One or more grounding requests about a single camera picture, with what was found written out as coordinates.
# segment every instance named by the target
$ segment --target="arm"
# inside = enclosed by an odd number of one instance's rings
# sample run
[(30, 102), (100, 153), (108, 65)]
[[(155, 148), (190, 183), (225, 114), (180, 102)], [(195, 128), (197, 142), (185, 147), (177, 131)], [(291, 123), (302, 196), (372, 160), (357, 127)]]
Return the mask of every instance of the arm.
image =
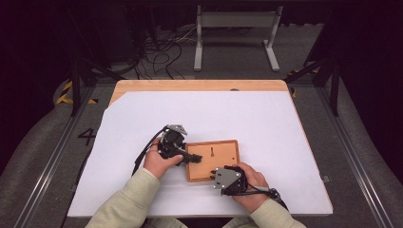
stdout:
[(130, 178), (122, 190), (104, 202), (86, 227), (142, 226), (148, 206), (160, 188), (159, 180), (169, 167), (181, 160), (182, 155), (164, 160), (158, 153), (157, 145), (151, 146), (145, 156), (144, 167)]
[[(259, 187), (269, 187), (266, 179), (259, 172), (245, 163), (239, 163), (238, 167), (245, 172), (249, 184)], [(234, 201), (242, 205), (250, 214), (251, 218), (260, 228), (303, 228), (302, 223), (294, 220), (290, 213), (281, 205), (264, 194), (248, 196), (234, 196)]]

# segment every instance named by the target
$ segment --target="wooden board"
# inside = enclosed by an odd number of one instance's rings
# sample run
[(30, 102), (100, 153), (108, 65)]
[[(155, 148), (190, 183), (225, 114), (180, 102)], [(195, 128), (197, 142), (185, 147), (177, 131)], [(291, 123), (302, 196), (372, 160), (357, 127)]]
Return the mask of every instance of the wooden board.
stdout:
[(186, 151), (201, 155), (200, 163), (189, 163), (186, 167), (187, 181), (211, 181), (211, 171), (217, 167), (233, 165), (240, 162), (238, 141), (215, 141), (187, 143)]
[(288, 91), (282, 80), (121, 80), (109, 105), (134, 91)]

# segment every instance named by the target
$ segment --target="hand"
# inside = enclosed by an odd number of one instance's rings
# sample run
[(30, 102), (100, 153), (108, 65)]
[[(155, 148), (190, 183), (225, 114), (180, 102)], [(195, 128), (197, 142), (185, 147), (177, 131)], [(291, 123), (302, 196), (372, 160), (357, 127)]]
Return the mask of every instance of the hand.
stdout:
[(157, 138), (152, 143), (153, 145), (148, 149), (145, 155), (143, 167), (150, 171), (157, 179), (161, 179), (169, 167), (181, 162), (183, 159), (182, 155), (177, 155), (167, 160), (163, 159), (158, 153), (158, 143), (161, 138)]
[[(245, 172), (246, 179), (248, 183), (255, 187), (269, 187), (266, 179), (259, 172), (256, 172), (251, 166), (246, 163), (237, 164)], [(246, 192), (256, 191), (253, 188), (248, 188)], [(233, 196), (232, 199), (242, 205), (251, 214), (256, 211), (267, 199), (268, 197), (264, 194), (254, 194), (247, 196)]]

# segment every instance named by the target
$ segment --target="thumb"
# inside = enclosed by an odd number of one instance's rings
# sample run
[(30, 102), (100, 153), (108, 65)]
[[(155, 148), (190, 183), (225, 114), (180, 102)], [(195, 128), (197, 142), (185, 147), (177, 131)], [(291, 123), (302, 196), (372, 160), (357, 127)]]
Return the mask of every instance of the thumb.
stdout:
[(183, 160), (183, 155), (176, 155), (172, 158), (167, 159), (167, 164), (170, 166), (173, 166)]

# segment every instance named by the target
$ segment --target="person's left hand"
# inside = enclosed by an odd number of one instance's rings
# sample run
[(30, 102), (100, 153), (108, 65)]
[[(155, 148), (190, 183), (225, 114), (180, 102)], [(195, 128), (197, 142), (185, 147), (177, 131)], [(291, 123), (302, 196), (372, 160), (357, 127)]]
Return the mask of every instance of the person's left hand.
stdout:
[(145, 155), (143, 168), (150, 171), (157, 179), (161, 179), (168, 168), (174, 166), (175, 164), (181, 162), (183, 159), (182, 155), (177, 155), (169, 159), (163, 159), (158, 152), (158, 143), (161, 138), (157, 138), (152, 143), (153, 145), (148, 149)]

